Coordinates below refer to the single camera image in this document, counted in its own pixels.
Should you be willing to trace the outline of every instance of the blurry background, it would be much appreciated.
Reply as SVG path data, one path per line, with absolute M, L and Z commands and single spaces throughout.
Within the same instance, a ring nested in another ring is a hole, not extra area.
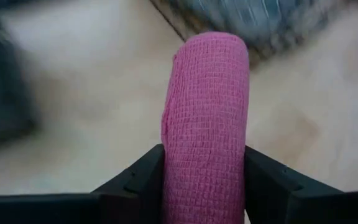
M 0 145 L 0 194 L 89 192 L 160 142 L 183 41 L 150 1 L 41 1 L 0 11 L 40 127 Z M 251 71 L 247 144 L 358 190 L 358 4 Z

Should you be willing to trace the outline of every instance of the pink cohesive wrap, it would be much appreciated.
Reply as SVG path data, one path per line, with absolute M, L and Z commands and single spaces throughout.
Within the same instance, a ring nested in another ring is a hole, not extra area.
M 235 35 L 197 35 L 177 52 L 162 117 L 164 223 L 244 222 L 248 94 Z

